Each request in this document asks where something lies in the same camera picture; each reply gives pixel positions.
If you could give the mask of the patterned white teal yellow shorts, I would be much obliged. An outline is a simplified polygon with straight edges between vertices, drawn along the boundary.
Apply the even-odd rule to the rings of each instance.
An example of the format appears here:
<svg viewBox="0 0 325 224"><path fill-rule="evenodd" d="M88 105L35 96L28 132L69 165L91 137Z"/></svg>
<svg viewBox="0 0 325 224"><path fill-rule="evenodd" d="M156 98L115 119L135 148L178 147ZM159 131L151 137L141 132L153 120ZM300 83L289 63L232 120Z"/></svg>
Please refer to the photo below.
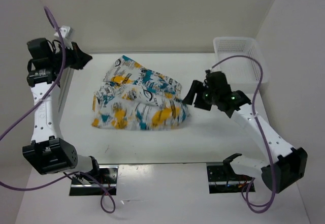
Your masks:
<svg viewBox="0 0 325 224"><path fill-rule="evenodd" d="M190 117L181 100L181 84L123 55L105 74L94 93L93 127L163 131Z"/></svg>

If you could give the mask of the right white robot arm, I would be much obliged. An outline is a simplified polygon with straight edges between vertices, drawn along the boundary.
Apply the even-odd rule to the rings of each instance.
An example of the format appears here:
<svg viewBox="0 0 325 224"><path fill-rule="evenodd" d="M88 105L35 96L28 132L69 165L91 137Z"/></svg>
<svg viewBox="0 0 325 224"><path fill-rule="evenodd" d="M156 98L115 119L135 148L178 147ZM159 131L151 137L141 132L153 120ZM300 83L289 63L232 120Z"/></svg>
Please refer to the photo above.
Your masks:
<svg viewBox="0 0 325 224"><path fill-rule="evenodd" d="M204 82L194 80L184 104L203 110L216 106L236 122L257 144L266 160L235 153L223 160L223 174L228 180L239 175L259 178L265 186L280 193L304 176L307 152L285 141L255 110L248 96L233 91L223 72L206 71Z"/></svg>

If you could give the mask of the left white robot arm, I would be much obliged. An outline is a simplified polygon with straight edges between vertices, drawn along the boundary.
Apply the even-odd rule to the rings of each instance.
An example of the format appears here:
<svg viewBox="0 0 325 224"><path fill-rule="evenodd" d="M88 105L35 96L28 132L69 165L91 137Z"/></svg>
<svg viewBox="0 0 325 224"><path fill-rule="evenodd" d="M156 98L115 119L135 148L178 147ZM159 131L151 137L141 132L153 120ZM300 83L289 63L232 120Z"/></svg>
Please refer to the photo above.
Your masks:
<svg viewBox="0 0 325 224"><path fill-rule="evenodd" d="M78 171L88 182L96 183L102 175L96 159L78 155L76 148L63 139L58 111L60 70L80 70L92 57L67 38L59 42L58 51L52 45L45 38L27 43L32 56L27 65L27 82L36 109L31 143L22 148L22 154L41 175Z"/></svg>

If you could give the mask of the white plastic basket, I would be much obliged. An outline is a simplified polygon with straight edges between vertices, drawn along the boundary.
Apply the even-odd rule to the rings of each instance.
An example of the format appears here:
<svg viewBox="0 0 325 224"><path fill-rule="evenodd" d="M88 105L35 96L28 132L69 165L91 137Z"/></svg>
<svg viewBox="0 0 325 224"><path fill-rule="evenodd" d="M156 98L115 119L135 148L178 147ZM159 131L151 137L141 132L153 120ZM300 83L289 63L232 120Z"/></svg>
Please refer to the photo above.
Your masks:
<svg viewBox="0 0 325 224"><path fill-rule="evenodd" d="M212 68L222 71L232 85L242 90L255 89L262 77L262 84L269 81L269 72L258 42L247 37L216 37L213 40L215 60L220 62L227 57L231 59Z"/></svg>

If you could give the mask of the aluminium table edge rail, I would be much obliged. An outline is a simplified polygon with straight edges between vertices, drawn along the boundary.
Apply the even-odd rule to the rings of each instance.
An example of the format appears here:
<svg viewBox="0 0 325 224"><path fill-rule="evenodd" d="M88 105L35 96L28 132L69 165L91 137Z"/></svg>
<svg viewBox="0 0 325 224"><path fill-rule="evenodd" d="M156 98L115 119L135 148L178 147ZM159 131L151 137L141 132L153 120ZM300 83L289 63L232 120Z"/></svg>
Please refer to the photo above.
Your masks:
<svg viewBox="0 0 325 224"><path fill-rule="evenodd" d="M58 121L61 122L61 118L63 115L64 107L67 101L69 89L71 86L71 81L73 78L74 71L69 68L65 71L65 77L63 81L63 85L60 86L60 95L59 95L59 104L58 104Z"/></svg>

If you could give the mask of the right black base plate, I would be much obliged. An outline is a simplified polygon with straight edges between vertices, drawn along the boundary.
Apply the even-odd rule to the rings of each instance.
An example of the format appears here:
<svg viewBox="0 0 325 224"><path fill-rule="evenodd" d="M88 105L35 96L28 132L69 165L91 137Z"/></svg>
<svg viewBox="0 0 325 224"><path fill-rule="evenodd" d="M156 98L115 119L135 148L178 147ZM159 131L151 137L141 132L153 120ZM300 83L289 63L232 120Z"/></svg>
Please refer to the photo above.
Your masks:
<svg viewBox="0 0 325 224"><path fill-rule="evenodd" d="M240 193L252 180L246 175L228 175L223 163L207 164L206 169L210 194Z"/></svg>

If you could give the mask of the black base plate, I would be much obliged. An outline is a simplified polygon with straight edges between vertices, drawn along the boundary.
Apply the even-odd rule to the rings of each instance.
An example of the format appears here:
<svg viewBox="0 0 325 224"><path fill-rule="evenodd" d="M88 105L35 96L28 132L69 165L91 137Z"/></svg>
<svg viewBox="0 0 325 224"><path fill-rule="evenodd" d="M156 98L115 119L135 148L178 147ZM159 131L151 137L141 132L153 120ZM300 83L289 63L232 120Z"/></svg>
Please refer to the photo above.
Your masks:
<svg viewBox="0 0 325 224"><path fill-rule="evenodd" d="M228 175L223 163L207 164L206 169L210 194L240 193L252 180L246 175Z"/></svg>
<svg viewBox="0 0 325 224"><path fill-rule="evenodd" d="M94 178L110 193L116 195L117 165L99 165L99 175ZM104 191L87 176L72 176L69 196L101 196Z"/></svg>

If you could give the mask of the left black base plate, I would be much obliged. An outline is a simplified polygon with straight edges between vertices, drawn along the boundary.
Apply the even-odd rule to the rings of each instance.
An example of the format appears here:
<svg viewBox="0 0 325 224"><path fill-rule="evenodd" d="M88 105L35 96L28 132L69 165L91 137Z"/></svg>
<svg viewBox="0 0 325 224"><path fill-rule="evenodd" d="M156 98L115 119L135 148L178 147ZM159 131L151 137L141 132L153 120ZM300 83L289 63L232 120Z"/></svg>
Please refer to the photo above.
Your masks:
<svg viewBox="0 0 325 224"><path fill-rule="evenodd" d="M99 175L94 178L110 193L116 195L117 165L99 165ZM101 196L104 191L87 176L72 176L69 196Z"/></svg>

